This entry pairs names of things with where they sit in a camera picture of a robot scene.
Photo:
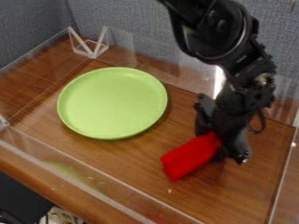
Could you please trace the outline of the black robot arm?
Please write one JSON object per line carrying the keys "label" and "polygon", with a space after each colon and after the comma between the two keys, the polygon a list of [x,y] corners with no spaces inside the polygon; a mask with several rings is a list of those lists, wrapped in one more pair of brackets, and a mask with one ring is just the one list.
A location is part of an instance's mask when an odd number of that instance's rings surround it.
{"label": "black robot arm", "polygon": [[245,163],[253,157],[250,122],[275,101],[277,65],[258,43],[259,22],[235,0],[157,0],[167,9],[181,50],[226,75],[217,97],[198,95],[195,133],[214,132],[217,158]]}

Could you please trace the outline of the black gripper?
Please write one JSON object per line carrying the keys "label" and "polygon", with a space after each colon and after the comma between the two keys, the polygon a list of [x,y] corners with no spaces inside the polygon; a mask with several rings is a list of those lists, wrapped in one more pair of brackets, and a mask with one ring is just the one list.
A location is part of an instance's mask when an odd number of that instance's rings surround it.
{"label": "black gripper", "polygon": [[246,130],[259,134],[266,128],[262,109],[275,100],[277,65],[269,55],[217,61],[215,65],[223,69],[226,82],[215,99],[198,97],[195,135],[214,132],[217,137],[227,137],[229,157],[242,165],[253,157]]}

